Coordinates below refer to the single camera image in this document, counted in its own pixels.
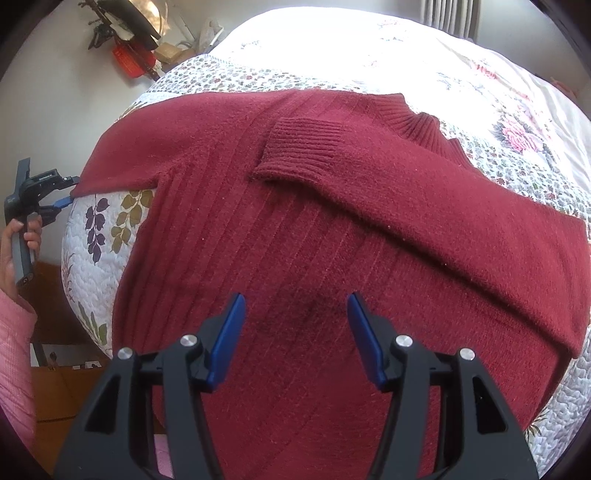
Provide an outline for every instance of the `black handle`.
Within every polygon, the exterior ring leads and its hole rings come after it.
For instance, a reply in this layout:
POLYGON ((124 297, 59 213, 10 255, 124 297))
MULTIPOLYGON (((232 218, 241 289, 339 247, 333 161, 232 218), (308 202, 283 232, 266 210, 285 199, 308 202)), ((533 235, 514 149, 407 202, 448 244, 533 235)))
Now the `black handle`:
POLYGON ((29 250, 25 241, 25 232, 27 231, 27 217, 18 217, 17 220, 23 223, 24 227, 20 232, 13 234, 12 243, 12 262, 14 263, 14 281, 17 286, 23 286, 33 279, 33 252, 29 250))

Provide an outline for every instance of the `ribbed cuff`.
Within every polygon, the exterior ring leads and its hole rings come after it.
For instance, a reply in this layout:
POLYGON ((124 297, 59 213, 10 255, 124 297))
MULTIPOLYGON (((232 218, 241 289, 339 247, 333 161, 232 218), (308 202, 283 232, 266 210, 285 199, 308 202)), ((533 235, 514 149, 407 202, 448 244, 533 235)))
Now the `ribbed cuff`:
POLYGON ((315 182, 332 171, 343 142, 342 124, 313 118, 280 118, 271 129, 255 178, 315 182))

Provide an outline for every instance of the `blue clip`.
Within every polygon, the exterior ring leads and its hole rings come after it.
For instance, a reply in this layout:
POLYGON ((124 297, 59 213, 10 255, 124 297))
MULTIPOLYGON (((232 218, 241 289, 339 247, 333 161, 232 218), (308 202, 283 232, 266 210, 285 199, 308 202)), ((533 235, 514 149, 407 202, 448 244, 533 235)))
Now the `blue clip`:
POLYGON ((74 199, 70 196, 64 197, 58 201, 56 201, 53 206, 55 208, 59 208, 59 209, 64 209, 66 208, 68 205, 71 205, 72 203, 74 203, 74 199))
POLYGON ((402 374, 402 363, 391 352, 396 330, 389 320, 373 315, 359 293, 347 300, 347 319, 365 374, 378 390, 388 391, 402 374))
POLYGON ((219 319, 222 321, 222 327, 210 351, 209 374, 206 383, 211 391, 214 391, 226 379, 245 317, 246 301, 243 295, 237 294, 228 304, 222 318, 219 319))

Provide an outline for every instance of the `bed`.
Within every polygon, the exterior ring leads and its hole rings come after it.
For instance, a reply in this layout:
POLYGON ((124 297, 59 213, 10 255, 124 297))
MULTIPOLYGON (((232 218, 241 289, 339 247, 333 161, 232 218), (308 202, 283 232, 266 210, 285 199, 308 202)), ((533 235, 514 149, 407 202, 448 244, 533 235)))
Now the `bed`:
MULTIPOLYGON (((591 215, 591 122, 546 81, 500 54, 430 27, 336 8, 284 8, 254 17, 210 55, 178 66, 124 113, 189 93, 283 89, 402 92, 440 119, 491 180, 536 202, 591 215)), ((115 294, 155 190, 77 199, 63 241, 62 282, 89 335, 112 356, 115 294)), ((540 475, 563 454, 591 408, 591 329, 525 436, 540 475)))

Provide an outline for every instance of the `metal screw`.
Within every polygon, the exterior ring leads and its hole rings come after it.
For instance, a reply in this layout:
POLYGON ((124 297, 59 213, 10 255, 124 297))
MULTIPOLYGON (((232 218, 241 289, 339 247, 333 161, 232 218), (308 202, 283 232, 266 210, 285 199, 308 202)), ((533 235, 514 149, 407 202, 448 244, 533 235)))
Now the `metal screw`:
POLYGON ((197 343, 197 337, 194 335, 183 335, 181 337, 182 346, 194 346, 197 343))
POLYGON ((464 360, 468 360, 468 361, 472 361, 476 358, 476 354, 474 353, 474 350, 471 350, 469 348, 462 348, 462 350, 460 350, 460 356, 464 360))
POLYGON ((121 360, 129 360, 133 354, 134 351, 131 348, 129 348, 128 346, 124 346, 121 350, 117 352, 117 357, 121 360))
POLYGON ((411 346, 413 344, 413 339, 408 335, 398 335, 396 337, 396 344, 399 346, 411 346))

